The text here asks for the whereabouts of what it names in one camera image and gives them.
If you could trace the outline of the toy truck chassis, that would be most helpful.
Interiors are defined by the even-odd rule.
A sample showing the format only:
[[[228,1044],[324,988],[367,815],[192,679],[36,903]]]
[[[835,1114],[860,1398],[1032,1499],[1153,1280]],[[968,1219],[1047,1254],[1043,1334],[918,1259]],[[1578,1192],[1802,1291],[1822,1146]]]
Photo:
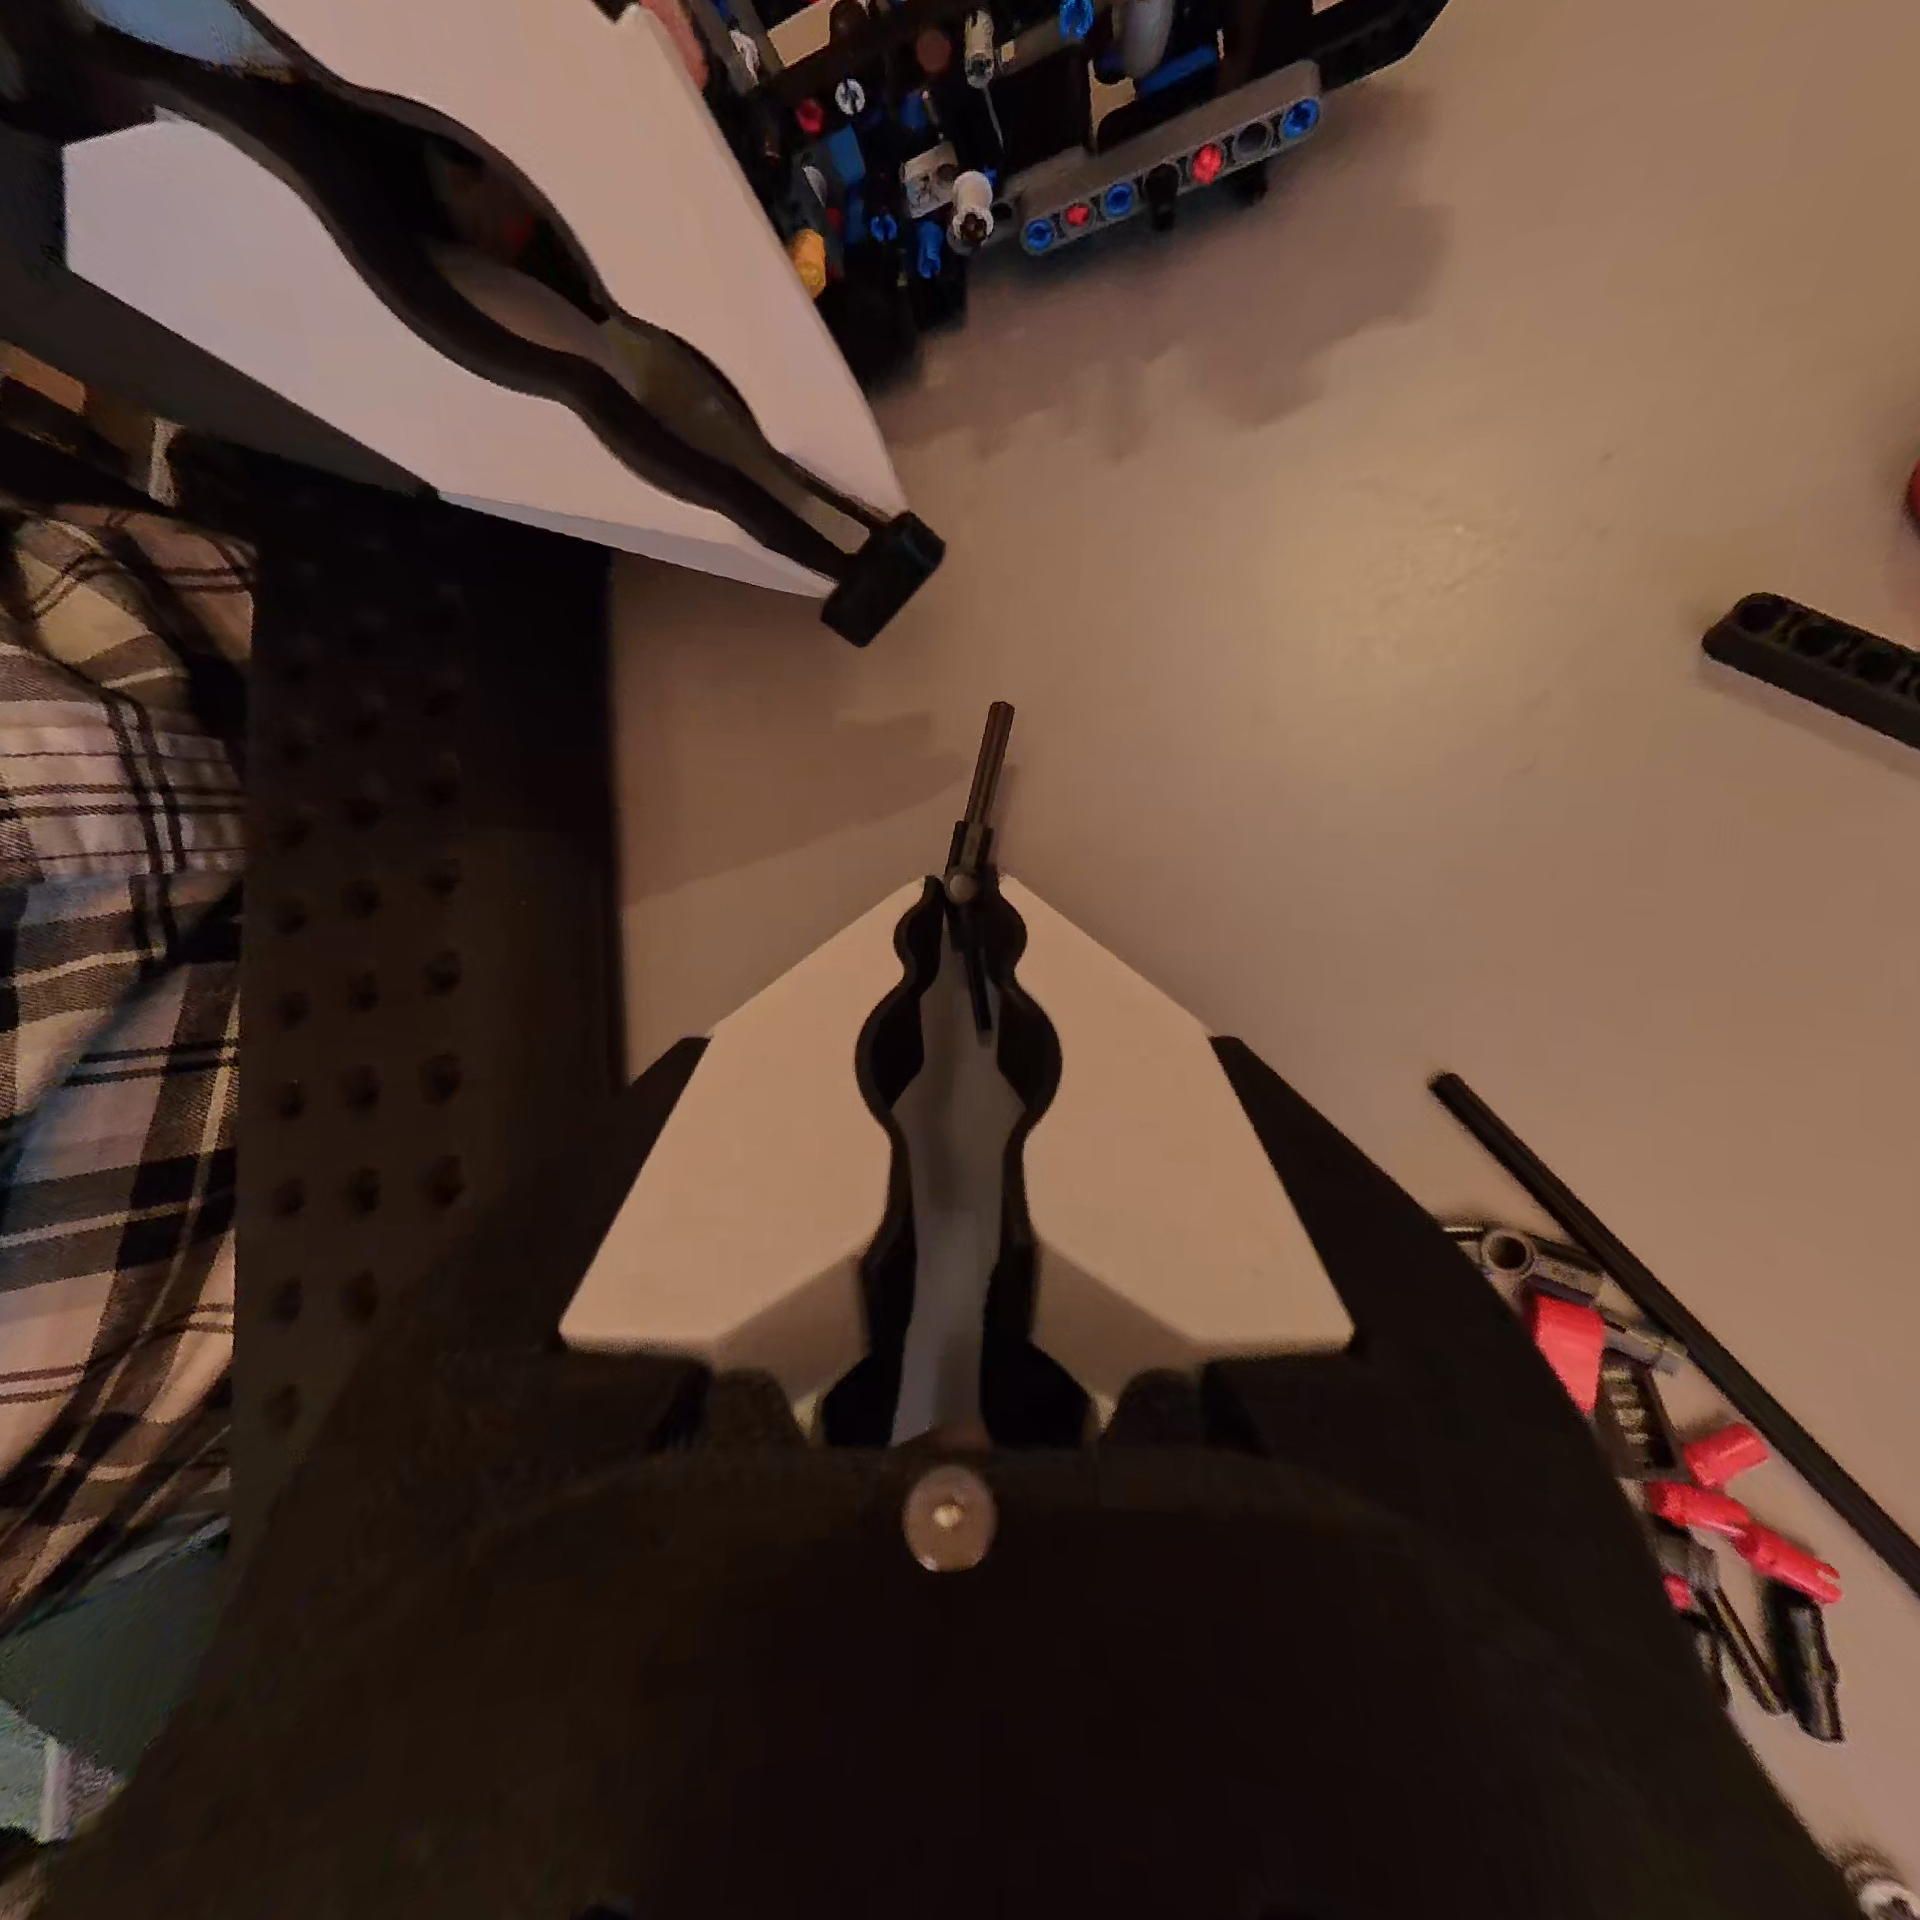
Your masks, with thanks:
[[[1442,3],[675,5],[704,98],[856,380],[970,309],[995,248],[1163,234],[1266,191],[1328,95],[1406,60]]]

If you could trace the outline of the grey desk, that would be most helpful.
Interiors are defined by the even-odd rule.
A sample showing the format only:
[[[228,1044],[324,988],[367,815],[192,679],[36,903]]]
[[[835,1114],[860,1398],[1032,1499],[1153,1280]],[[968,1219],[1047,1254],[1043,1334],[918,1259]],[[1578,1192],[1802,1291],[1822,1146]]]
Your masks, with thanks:
[[[875,402],[856,653],[615,573],[630,1062],[945,848],[1454,1216],[1462,1071],[1916,1530],[1916,751],[1698,648],[1916,643],[1916,5],[1451,5],[1263,203],[998,259]]]

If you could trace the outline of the short black beam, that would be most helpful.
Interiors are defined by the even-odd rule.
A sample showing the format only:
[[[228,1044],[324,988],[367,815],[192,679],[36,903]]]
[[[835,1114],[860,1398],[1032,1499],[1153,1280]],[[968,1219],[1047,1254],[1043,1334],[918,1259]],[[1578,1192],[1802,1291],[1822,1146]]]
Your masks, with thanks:
[[[1739,596],[1700,635],[1705,658],[1824,714],[1918,747],[1918,652],[1779,591]]]

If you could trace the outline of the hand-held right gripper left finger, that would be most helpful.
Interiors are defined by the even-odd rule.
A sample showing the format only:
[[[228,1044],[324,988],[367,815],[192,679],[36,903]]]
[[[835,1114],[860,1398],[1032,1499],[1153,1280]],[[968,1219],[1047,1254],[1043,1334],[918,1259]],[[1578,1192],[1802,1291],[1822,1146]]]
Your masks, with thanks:
[[[830,1443],[897,1430],[918,1228],[921,883],[722,1020],[561,1318],[579,1354],[766,1374]]]

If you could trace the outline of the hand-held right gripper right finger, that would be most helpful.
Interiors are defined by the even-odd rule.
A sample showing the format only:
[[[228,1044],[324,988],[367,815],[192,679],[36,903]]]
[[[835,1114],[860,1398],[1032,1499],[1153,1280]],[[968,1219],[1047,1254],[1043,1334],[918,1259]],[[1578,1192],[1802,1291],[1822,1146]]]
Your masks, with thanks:
[[[1015,878],[998,1010],[999,1436],[1082,1436],[1145,1374],[1354,1343],[1206,1023]]]

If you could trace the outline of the black rod with connector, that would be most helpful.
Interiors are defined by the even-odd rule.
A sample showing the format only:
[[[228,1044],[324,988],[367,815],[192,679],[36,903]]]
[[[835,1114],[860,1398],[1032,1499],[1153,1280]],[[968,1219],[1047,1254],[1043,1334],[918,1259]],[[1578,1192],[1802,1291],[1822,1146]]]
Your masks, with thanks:
[[[951,830],[943,876],[948,941],[966,971],[968,1004],[982,1039],[993,1035],[993,989],[986,946],[982,941],[982,899],[990,892],[995,876],[995,807],[1015,718],[1017,708],[1006,702],[995,702],[987,708],[968,808]]]

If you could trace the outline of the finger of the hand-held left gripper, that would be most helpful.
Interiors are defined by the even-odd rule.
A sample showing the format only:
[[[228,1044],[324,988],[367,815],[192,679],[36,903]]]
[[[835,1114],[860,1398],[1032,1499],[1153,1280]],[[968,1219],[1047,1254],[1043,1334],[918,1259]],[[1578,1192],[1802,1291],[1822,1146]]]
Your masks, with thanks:
[[[625,467],[561,399],[455,364],[320,215],[178,116],[64,147],[64,262],[454,508],[826,600],[826,573]]]
[[[776,453],[891,519],[894,459],[848,362],[710,110],[777,72],[718,5],[258,3],[305,69],[475,140],[561,220],[596,294],[696,350]]]

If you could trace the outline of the person's plaid shirt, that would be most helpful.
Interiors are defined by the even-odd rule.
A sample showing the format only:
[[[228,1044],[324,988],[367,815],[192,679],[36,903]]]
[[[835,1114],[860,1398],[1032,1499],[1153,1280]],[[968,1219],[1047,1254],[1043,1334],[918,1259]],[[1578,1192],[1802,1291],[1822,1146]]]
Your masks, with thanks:
[[[4,496],[2,1621],[226,1495],[255,564]]]

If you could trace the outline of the pile of small building pieces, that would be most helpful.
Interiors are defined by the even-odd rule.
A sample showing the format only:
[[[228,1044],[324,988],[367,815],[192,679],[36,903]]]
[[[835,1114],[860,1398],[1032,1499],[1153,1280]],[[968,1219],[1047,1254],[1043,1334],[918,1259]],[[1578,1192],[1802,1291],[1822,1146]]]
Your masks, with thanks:
[[[1771,1464],[1766,1432],[1744,1420],[1679,1429],[1665,1388],[1691,1356],[1665,1326],[1616,1302],[1616,1282],[1593,1254],[1494,1221],[1449,1221],[1444,1235],[1507,1295],[1584,1416],[1720,1703],[1744,1693],[1762,1717],[1843,1743],[1831,1635],[1841,1574],[1739,1496]]]

